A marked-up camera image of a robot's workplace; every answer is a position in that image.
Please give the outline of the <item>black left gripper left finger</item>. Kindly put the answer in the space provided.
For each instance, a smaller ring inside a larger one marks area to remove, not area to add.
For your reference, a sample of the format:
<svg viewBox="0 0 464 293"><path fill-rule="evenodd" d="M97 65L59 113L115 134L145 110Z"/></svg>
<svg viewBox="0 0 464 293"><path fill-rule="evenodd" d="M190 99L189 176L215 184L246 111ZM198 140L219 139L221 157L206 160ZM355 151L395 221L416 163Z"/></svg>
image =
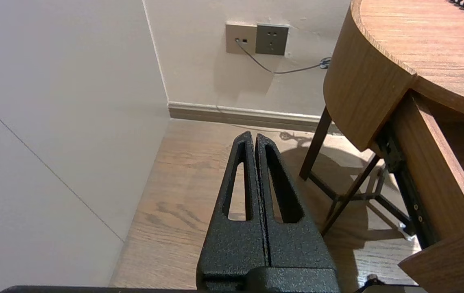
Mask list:
<svg viewBox="0 0 464 293"><path fill-rule="evenodd" d="M237 167L243 165L246 219L228 218ZM263 200L252 133L234 139L196 267L197 281L243 281L266 263Z"/></svg>

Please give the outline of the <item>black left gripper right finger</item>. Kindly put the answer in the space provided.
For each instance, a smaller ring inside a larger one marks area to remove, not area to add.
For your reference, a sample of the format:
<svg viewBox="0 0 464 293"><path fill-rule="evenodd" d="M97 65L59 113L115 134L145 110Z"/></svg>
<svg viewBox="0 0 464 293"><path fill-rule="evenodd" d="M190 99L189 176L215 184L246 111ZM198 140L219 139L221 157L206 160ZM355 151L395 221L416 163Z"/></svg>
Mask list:
<svg viewBox="0 0 464 293"><path fill-rule="evenodd" d="M256 136L256 163L269 266L334 269L332 256L276 143L260 134Z"/></svg>

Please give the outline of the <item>thin grey telephone line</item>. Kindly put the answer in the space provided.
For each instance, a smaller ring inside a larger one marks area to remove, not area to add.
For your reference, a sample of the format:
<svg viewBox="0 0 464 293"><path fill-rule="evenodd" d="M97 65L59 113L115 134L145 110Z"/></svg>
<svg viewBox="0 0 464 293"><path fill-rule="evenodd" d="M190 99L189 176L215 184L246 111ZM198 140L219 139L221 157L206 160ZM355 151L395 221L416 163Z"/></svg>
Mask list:
<svg viewBox="0 0 464 293"><path fill-rule="evenodd" d="M250 52L248 52L245 48L243 48L243 45L242 45L242 42L240 41L240 39L235 39L234 42L242 50L242 52L244 52L254 63L256 63L256 65L258 65L264 71L269 72L269 73L274 74L274 75L293 74L293 73L304 72L304 71L315 69L315 68L328 69L330 67L331 60L332 60L331 57L326 57L326 58L321 59L321 61L317 65L308 66L308 67L305 67L305 68L287 70L287 71L284 71L284 72L275 72L275 71L272 71L271 69L267 68L263 64L261 64L252 54L250 54Z"/></svg>

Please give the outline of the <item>round wooden side table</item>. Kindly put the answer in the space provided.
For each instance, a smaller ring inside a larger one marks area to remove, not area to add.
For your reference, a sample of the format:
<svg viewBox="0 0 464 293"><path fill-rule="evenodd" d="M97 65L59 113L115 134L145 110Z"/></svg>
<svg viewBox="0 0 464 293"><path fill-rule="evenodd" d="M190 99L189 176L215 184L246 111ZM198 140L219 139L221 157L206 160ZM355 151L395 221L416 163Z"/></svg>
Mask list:
<svg viewBox="0 0 464 293"><path fill-rule="evenodd" d="M409 91L464 112L464 0L351 0L322 117L386 160L377 137Z"/></svg>

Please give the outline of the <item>grey wall baseboard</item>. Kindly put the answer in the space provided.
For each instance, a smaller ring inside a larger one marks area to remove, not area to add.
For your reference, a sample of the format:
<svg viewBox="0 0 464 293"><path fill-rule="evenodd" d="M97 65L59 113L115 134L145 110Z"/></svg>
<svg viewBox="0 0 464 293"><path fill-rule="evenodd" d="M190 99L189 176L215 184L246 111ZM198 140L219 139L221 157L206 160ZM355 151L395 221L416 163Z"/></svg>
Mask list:
<svg viewBox="0 0 464 293"><path fill-rule="evenodd" d="M169 102L168 111L175 119L305 132L314 132L321 119L314 115L183 102Z"/></svg>

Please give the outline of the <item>grey wall power socket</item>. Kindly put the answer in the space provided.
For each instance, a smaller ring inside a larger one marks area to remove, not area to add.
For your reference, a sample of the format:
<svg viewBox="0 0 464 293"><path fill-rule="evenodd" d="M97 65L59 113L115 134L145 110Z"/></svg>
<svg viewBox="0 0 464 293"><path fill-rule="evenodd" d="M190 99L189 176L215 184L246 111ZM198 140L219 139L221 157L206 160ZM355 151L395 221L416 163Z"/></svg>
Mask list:
<svg viewBox="0 0 464 293"><path fill-rule="evenodd" d="M256 54L284 56L289 26L257 24Z"/></svg>

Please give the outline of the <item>wall power outlet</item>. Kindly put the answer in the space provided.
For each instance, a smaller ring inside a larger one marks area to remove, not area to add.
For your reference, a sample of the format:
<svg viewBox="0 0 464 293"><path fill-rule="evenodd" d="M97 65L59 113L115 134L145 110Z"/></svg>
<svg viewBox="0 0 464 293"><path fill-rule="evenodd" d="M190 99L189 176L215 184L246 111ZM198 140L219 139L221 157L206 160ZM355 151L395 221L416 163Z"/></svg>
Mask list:
<svg viewBox="0 0 464 293"><path fill-rule="evenodd" d="M256 51L257 26L227 22L225 24L226 52L243 54L246 50L250 55Z"/></svg>

